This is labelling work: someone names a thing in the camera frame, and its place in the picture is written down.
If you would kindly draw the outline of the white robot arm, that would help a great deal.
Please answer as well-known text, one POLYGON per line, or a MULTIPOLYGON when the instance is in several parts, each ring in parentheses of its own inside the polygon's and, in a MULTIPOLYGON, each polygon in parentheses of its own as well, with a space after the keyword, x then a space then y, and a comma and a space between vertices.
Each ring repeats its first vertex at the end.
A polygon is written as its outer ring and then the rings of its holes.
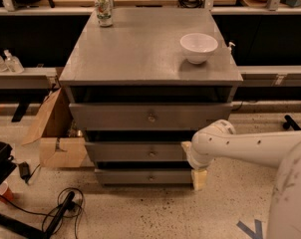
POLYGON ((217 157, 275 167, 266 239, 301 239, 301 130, 238 134, 219 119, 181 147, 195 171, 217 157))

